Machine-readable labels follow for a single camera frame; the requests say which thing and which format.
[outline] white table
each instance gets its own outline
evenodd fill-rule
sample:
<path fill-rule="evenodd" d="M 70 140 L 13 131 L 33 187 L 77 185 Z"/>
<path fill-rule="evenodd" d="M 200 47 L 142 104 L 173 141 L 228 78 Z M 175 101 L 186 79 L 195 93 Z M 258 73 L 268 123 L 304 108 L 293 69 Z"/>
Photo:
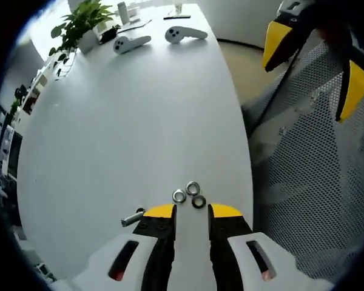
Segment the white table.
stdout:
<path fill-rule="evenodd" d="M 191 180 L 208 203 L 238 208 L 252 226 L 248 141 L 231 75 L 198 6 L 184 13 L 192 17 L 123 33 L 152 37 L 125 55 L 112 41 L 77 56 L 35 105 L 19 158 L 19 208 L 27 239 L 58 278 L 132 232 L 121 218 L 172 202 Z M 171 45 L 172 25 L 209 36 Z M 207 229 L 207 208 L 190 198 L 178 206 L 169 290 L 215 290 Z"/>

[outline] white wall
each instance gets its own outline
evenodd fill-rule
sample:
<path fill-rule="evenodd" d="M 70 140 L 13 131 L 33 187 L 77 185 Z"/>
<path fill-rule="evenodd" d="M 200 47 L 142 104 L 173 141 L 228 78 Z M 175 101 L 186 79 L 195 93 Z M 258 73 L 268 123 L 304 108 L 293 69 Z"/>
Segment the white wall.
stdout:
<path fill-rule="evenodd" d="M 32 41 L 14 49 L 8 61 L 8 69 L 4 76 L 0 91 L 0 105 L 10 111 L 15 100 L 15 90 L 20 85 L 28 87 L 31 80 L 36 76 L 38 69 L 41 69 L 44 62 L 36 51 Z"/>

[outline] gray mesh panel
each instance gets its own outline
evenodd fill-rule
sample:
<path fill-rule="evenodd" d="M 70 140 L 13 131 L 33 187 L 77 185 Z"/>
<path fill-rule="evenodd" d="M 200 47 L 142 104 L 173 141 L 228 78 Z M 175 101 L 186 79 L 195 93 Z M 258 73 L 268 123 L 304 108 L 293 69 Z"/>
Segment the gray mesh panel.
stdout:
<path fill-rule="evenodd" d="M 249 140 L 254 230 L 301 271 L 332 282 L 364 243 L 364 99 L 334 121 L 342 81 L 334 55 L 322 44 L 304 56 Z"/>

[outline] black cable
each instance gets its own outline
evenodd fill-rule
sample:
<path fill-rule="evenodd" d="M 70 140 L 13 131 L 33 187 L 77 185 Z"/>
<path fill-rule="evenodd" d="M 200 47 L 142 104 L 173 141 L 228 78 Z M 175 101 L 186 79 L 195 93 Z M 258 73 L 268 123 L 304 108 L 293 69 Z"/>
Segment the black cable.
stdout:
<path fill-rule="evenodd" d="M 285 74 L 283 75 L 282 79 L 279 81 L 278 86 L 275 88 L 275 91 L 273 92 L 273 94 L 271 95 L 270 100 L 268 101 L 266 108 L 263 110 L 263 112 L 261 113 L 259 119 L 257 120 L 257 122 L 255 123 L 255 126 L 252 128 L 251 130 L 251 135 L 254 134 L 256 128 L 261 124 L 261 122 L 263 121 L 263 118 L 266 116 L 268 109 L 270 108 L 272 102 L 275 100 L 275 97 L 278 95 L 279 90 L 281 89 L 281 87 L 283 86 L 283 84 L 285 83 L 285 80 L 287 80 L 288 76 L 290 75 L 292 68 L 294 67 L 295 62 L 298 59 L 298 55 L 301 52 L 303 48 L 303 45 L 297 50 L 297 52 L 295 53 L 293 59 L 291 60 L 289 67 L 287 68 L 287 70 L 285 71 Z"/>

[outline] floor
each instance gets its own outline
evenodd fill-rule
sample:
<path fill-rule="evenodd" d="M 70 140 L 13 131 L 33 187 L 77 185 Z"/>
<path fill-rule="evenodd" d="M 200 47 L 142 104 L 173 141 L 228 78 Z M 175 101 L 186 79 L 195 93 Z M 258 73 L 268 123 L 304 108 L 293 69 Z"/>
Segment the floor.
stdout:
<path fill-rule="evenodd" d="M 243 45 L 219 42 L 236 87 L 240 104 L 259 96 L 280 73 L 282 65 L 267 73 L 261 66 L 263 52 Z"/>

